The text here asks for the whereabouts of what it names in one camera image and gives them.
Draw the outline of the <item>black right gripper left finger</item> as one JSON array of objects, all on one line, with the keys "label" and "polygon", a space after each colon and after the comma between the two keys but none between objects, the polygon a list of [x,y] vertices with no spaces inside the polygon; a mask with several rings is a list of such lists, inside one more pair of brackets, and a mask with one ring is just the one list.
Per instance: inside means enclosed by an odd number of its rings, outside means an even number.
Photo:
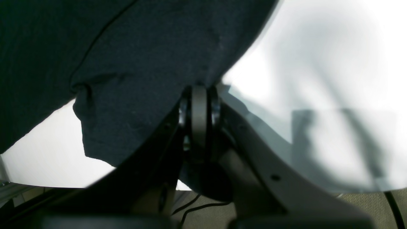
[{"label": "black right gripper left finger", "polygon": [[114,171],[56,202],[43,229],[177,229],[170,217],[184,138],[201,111],[201,88],[187,87],[154,133]]}]

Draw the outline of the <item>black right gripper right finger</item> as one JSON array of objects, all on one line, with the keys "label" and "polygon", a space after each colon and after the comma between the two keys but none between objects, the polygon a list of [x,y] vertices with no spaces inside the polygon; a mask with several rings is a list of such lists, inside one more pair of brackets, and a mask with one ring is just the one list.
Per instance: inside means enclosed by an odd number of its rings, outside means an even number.
[{"label": "black right gripper right finger", "polygon": [[368,214],[319,189],[283,162],[215,88],[199,89],[205,162],[219,165],[235,205],[229,229],[372,229]]}]

